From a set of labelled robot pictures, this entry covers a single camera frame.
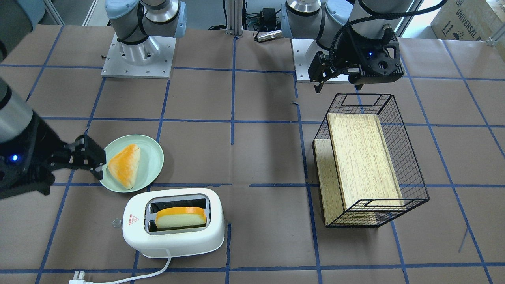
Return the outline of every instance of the floor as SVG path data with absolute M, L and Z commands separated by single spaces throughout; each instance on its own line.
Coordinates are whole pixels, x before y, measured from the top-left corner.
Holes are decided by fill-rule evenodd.
M 295 82 L 287 39 L 191 29 L 171 80 L 102 78 L 113 34 L 38 26 L 0 76 L 63 140 L 156 139 L 165 163 L 139 192 L 201 186 L 219 195 L 224 244 L 135 283 L 505 282 L 505 63 L 494 49 L 401 39 L 406 75 L 360 94 L 396 97 L 431 200 L 380 228 L 327 229 L 312 140 L 335 94 L 352 86 L 315 94 Z M 75 269 L 103 282 L 163 267 L 112 226 L 134 194 L 83 171 L 55 174 L 49 196 L 0 200 L 0 282 L 66 283 Z

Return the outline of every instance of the power cord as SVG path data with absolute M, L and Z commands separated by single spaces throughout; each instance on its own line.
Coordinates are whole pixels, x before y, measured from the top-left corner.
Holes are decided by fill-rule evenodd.
M 394 20 L 394 19 L 398 19 L 398 18 L 401 18 L 401 17 L 411 17 L 411 16 L 416 16 L 416 15 L 426 14 L 426 13 L 433 12 L 433 11 L 439 9 L 440 7 L 444 6 L 444 4 L 446 2 L 447 2 L 447 0 L 441 0 L 440 3 L 438 3 L 437 5 L 432 6 L 430 8 L 423 9 L 423 10 L 419 10 L 419 11 L 402 12 L 402 13 L 389 13 L 389 14 L 379 14 L 379 15 L 374 15 L 374 16 L 370 16 L 370 17 L 364 17 L 364 18 L 361 18 L 361 19 L 356 19 L 356 20 L 347 22 L 345 25 L 343 25 L 338 30 L 338 32 L 335 34 L 335 36 L 333 37 L 333 40 L 331 42 L 331 46 L 330 46 L 330 67 L 331 67 L 331 69 L 333 69 L 333 70 L 337 69 L 337 68 L 335 68 L 335 64 L 334 64 L 334 61 L 335 61 L 335 45 L 337 44 L 338 37 L 342 34 L 342 32 L 345 29 L 351 27 L 352 25 L 356 25 L 356 24 L 359 24 L 359 23 L 368 22 L 368 21 L 372 21 L 372 20 L 378 20 L 378 19 Z
M 153 277 L 156 275 L 160 275 L 161 273 L 165 272 L 165 270 L 167 270 L 168 265 L 170 264 L 171 260 L 172 260 L 172 258 L 169 258 L 167 260 L 167 264 L 165 264 L 165 267 L 163 267 L 161 270 L 159 270 L 157 272 L 153 272 L 153 273 L 146 274 L 146 275 L 139 275 L 139 276 L 135 276 L 135 277 L 130 277 L 130 278 L 126 278 L 126 279 L 118 280 L 118 281 L 113 281 L 113 282 L 84 281 L 84 275 L 86 273 L 84 271 L 75 271 L 74 278 L 72 280 L 70 280 L 68 282 L 68 284 L 120 284 L 120 283 L 130 282 L 133 280 L 149 278 L 149 277 Z

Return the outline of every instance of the wooden board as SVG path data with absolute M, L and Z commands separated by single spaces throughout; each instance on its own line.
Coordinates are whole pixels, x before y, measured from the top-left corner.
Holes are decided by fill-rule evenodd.
M 314 154 L 319 176 L 324 223 L 329 225 L 344 213 L 342 194 L 330 139 L 314 139 Z
M 328 114 L 327 120 L 343 207 L 360 199 L 401 199 L 378 116 Z M 403 206 L 403 201 L 375 201 L 374 205 Z

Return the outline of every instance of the power plug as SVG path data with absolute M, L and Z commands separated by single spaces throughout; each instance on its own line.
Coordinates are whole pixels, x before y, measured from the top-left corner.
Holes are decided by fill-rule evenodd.
M 75 271 L 74 278 L 68 282 L 68 284 L 93 284 L 93 281 L 84 281 L 84 271 Z

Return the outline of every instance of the cardboard box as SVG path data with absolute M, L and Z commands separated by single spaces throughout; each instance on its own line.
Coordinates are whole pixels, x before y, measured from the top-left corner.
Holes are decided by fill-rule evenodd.
M 440 39 L 488 40 L 505 21 L 505 0 L 449 0 L 431 27 Z M 495 45 L 505 61 L 505 38 Z

